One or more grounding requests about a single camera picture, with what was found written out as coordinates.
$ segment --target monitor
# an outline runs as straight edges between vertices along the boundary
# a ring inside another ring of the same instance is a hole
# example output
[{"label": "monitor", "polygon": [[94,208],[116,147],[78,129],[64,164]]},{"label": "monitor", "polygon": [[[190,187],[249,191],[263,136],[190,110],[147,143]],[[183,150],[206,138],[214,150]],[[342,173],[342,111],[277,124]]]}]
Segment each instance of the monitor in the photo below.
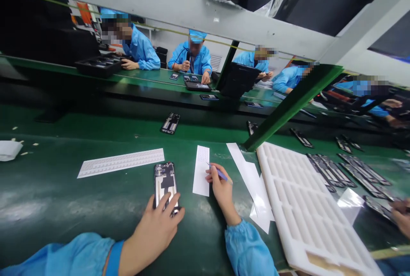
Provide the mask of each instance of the monitor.
[{"label": "monitor", "polygon": [[238,99],[253,88],[260,72],[259,69],[253,67],[231,63],[229,68],[221,74],[217,90],[222,96]]}]

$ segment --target hand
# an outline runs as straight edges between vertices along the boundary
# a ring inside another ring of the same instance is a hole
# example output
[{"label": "hand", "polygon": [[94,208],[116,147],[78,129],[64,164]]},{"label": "hand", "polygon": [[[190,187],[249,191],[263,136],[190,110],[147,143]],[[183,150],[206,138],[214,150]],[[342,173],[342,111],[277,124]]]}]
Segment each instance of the hand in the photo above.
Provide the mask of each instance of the hand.
[{"label": "hand", "polygon": [[268,82],[271,78],[273,78],[273,71],[269,71],[265,77],[262,79],[263,82]]},{"label": "hand", "polygon": [[211,79],[209,78],[209,72],[205,71],[204,74],[202,75],[201,84],[209,84],[210,82],[211,82]]},{"label": "hand", "polygon": [[396,221],[400,231],[408,238],[410,239],[410,215],[405,214],[405,209],[407,206],[410,206],[410,200],[407,199],[407,201],[404,202],[399,202],[400,206],[396,206],[396,202],[393,202],[391,204],[392,206],[392,215],[394,220]]},{"label": "hand", "polygon": [[140,65],[138,63],[127,60],[125,58],[123,58],[121,61],[125,63],[125,64],[121,64],[123,69],[126,69],[126,70],[140,69]]},{"label": "hand", "polygon": [[269,71],[268,74],[266,74],[266,78],[268,78],[268,80],[273,78],[273,71]]},{"label": "hand", "polygon": [[238,212],[236,212],[232,201],[232,185],[218,175],[217,168],[224,173],[226,177],[229,177],[221,165],[211,163],[211,168],[206,171],[209,175],[206,176],[205,179],[208,183],[212,183],[212,190],[225,217],[226,223],[228,226],[236,226],[242,219],[238,215]]},{"label": "hand", "polygon": [[154,262],[172,241],[177,231],[177,225],[184,218],[185,209],[181,208],[178,214],[171,218],[171,212],[180,194],[176,193],[163,211],[170,196],[171,193],[165,194],[156,209],[152,207],[154,195],[149,199],[144,215],[134,234],[124,242],[118,275],[134,276],[138,274]]},{"label": "hand", "polygon": [[191,64],[189,61],[184,61],[180,66],[181,66],[181,71],[187,72],[189,68],[191,67]]},{"label": "hand", "polygon": [[382,104],[389,106],[389,107],[402,107],[403,102],[398,101],[396,99],[386,99],[382,102]]}]

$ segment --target white label strip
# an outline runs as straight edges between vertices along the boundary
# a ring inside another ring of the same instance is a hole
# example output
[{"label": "white label strip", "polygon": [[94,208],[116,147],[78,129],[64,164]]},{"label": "white label strip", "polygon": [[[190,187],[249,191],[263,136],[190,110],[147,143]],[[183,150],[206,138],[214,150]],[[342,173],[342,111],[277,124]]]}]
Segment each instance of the white label strip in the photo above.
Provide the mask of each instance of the white label strip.
[{"label": "white label strip", "polygon": [[[250,165],[250,167],[254,167],[255,164],[253,163],[249,163],[248,164],[252,164]],[[266,232],[266,234],[269,234],[269,227],[270,227],[270,222],[271,221],[275,221],[275,218],[273,216],[273,212],[272,212],[272,208],[270,206],[270,202],[268,199],[268,194],[266,192],[266,186],[265,186],[265,181],[263,178],[263,175],[261,175],[259,177],[259,180],[261,182],[261,187],[263,188],[261,191],[261,197],[262,199],[265,201],[265,205],[269,207],[269,210],[267,210],[267,213],[259,213],[259,215],[256,213],[256,209],[255,209],[255,203],[253,203],[252,208],[251,208],[251,214],[249,215],[250,219],[252,219],[255,224],[257,224],[264,232]]]},{"label": "white label strip", "polygon": [[240,151],[238,145],[236,143],[227,143],[226,144],[229,152],[231,153],[232,158],[235,161],[236,166],[238,167],[239,173],[246,185],[246,188],[249,191],[249,194],[252,197],[253,202],[255,203],[255,208],[256,208],[256,213],[259,215],[260,213],[265,213],[265,210],[268,208],[265,207],[264,201],[258,194],[258,191],[260,189],[259,185],[259,176],[258,176],[258,171],[253,170],[252,167],[248,165],[248,162],[245,161],[245,158],[242,155],[242,152]]},{"label": "white label strip", "polygon": [[82,163],[77,179],[163,161],[165,157],[162,148],[88,160]]},{"label": "white label strip", "polygon": [[209,148],[198,145],[196,150],[192,192],[194,194],[209,197],[209,183],[205,179],[208,175],[205,171],[209,169],[207,163],[209,163]]}]

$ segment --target white foam tray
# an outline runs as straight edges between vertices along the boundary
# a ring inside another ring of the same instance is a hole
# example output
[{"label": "white foam tray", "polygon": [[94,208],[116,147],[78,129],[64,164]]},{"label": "white foam tray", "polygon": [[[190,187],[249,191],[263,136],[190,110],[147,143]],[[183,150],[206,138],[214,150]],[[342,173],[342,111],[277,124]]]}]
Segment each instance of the white foam tray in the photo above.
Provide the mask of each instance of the white foam tray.
[{"label": "white foam tray", "polygon": [[266,142],[257,154],[290,266],[316,276],[383,276],[307,156]]}]

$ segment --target wire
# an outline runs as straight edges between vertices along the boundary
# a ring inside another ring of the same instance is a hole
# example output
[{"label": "wire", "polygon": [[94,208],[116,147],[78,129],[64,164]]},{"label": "wire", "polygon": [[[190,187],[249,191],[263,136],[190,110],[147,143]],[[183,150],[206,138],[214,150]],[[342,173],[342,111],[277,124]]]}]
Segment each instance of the wire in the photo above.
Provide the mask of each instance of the wire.
[{"label": "wire", "polygon": [[183,48],[183,49],[181,50],[181,52],[178,54],[178,57],[176,58],[175,62],[172,64],[172,70],[174,70],[174,65],[175,65],[176,61],[178,60],[179,56],[182,54],[182,52],[183,52],[184,50],[188,51],[189,48]]}]

